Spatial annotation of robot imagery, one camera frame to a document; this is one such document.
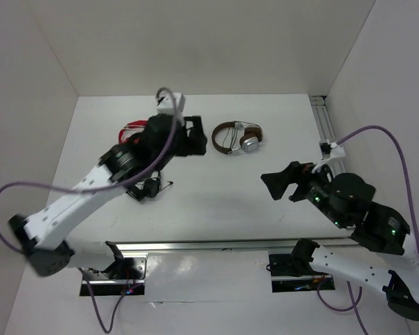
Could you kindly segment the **aluminium rail right side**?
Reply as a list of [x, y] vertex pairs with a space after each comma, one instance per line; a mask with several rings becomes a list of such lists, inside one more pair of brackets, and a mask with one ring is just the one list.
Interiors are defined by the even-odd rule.
[[310, 96], [309, 102], [314, 113], [320, 139], [334, 142], [337, 139], [337, 136], [335, 135], [332, 121], [328, 113], [325, 97]]

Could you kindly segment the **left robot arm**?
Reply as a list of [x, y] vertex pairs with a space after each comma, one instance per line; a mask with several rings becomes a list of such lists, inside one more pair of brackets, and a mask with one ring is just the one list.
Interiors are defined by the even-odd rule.
[[48, 277], [67, 267], [92, 268], [117, 278], [132, 265], [116, 244], [77, 242], [69, 234], [107, 202], [125, 193], [135, 195], [138, 183], [148, 193], [150, 182], [176, 156], [203, 156], [207, 137], [199, 116], [175, 119], [159, 113], [142, 129], [111, 147], [89, 174], [50, 206], [30, 216], [14, 215], [8, 222], [33, 270]]

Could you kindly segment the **brown silver headphones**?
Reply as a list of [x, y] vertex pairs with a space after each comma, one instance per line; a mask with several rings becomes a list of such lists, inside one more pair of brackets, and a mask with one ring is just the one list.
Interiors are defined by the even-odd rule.
[[[216, 140], [219, 133], [225, 131], [222, 144]], [[263, 129], [255, 123], [245, 121], [227, 121], [219, 124], [212, 131], [212, 145], [221, 154], [232, 156], [240, 152], [251, 153], [259, 148], [264, 140]]]

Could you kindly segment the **aluminium front rail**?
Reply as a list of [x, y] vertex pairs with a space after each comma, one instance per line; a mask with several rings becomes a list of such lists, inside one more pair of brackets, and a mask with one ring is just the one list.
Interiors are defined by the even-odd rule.
[[292, 249], [296, 239], [241, 239], [209, 241], [150, 241], [120, 242], [116, 247], [122, 253], [178, 253], [194, 251], [275, 251]]

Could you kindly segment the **aluminium rail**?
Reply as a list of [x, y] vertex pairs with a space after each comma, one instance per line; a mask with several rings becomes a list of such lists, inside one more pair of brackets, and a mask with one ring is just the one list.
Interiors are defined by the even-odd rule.
[[337, 136], [335, 135], [332, 121], [328, 113], [325, 97], [310, 96], [309, 102], [314, 113], [320, 139], [334, 142], [337, 139]]
[[178, 253], [194, 251], [275, 251], [292, 249], [296, 239], [241, 239], [209, 241], [150, 241], [120, 242], [116, 247], [122, 253]]

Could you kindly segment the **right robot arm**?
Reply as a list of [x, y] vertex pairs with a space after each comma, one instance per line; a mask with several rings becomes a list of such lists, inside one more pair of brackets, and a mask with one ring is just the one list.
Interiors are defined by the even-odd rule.
[[335, 227], [351, 228], [351, 240], [382, 258], [386, 268], [348, 260], [310, 240], [299, 239], [291, 253], [291, 266], [299, 274], [327, 272], [362, 284], [384, 295], [396, 314], [419, 322], [419, 252], [416, 238], [403, 216], [373, 201], [376, 189], [353, 173], [333, 176], [327, 166], [293, 161], [281, 172], [261, 175], [274, 200], [289, 185], [297, 187], [289, 199], [309, 201]]

